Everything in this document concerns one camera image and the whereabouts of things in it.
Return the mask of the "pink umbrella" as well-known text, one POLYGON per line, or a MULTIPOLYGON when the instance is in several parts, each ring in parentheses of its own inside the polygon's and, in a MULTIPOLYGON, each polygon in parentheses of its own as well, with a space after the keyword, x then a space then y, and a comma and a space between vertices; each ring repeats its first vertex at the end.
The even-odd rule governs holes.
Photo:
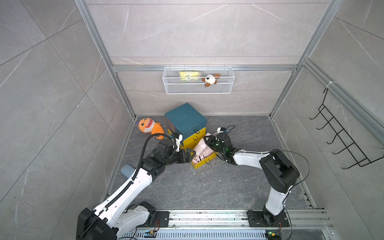
POLYGON ((210 154, 214 153, 214 151, 205 144, 204 138, 202 138, 195 146, 194 151, 196 151, 196 155, 203 154, 204 156, 209 156, 210 154))
POLYGON ((210 154, 209 156, 204 156, 203 154, 201 155, 196 155, 193 160, 192 160, 192 165, 195 168, 199 168, 200 166, 206 164, 207 162, 210 162, 213 160, 217 155, 215 153, 210 154))

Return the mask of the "teal and yellow drawer box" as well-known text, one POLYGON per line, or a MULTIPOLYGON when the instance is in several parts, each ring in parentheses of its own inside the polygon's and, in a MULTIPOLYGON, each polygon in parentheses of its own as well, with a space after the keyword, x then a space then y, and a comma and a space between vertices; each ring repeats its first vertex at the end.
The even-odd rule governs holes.
POLYGON ((194 150, 202 138, 211 135, 207 132, 207 119, 189 103, 165 113, 165 117, 168 120, 168 132, 183 136, 181 141, 183 149, 194 150))

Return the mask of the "pink umbrella front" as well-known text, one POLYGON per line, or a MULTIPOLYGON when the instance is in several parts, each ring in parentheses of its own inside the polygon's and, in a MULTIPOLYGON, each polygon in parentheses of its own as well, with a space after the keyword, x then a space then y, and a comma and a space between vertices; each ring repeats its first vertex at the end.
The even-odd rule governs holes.
POLYGON ((215 153, 210 154, 209 156, 204 156, 203 154, 201 155, 196 155, 193 160, 192 160, 192 165, 195 168, 199 168, 200 166, 206 164, 207 162, 210 162, 213 160, 217 155, 215 153))

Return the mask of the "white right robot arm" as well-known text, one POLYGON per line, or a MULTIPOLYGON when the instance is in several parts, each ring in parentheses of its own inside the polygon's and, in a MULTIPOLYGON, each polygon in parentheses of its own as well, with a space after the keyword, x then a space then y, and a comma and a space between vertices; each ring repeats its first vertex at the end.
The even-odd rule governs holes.
POLYGON ((227 132, 204 137, 205 144, 228 164, 249 166, 263 170, 270 186, 268 200, 263 207, 263 222, 267 226, 278 224, 283 217, 289 191, 300 173, 279 149, 267 153, 250 152, 235 148, 227 132))

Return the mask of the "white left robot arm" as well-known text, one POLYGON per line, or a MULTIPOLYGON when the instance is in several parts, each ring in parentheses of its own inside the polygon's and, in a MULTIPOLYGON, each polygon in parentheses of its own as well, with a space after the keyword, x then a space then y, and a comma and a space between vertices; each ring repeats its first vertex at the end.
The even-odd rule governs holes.
POLYGON ((118 236, 139 226, 158 228, 156 208, 147 202, 130 208, 138 194, 148 187, 166 166, 185 164, 196 152, 179 149, 172 139, 162 139, 148 156, 141 155, 138 167, 128 180, 93 210, 85 208, 78 216, 77 240, 116 240, 118 236))

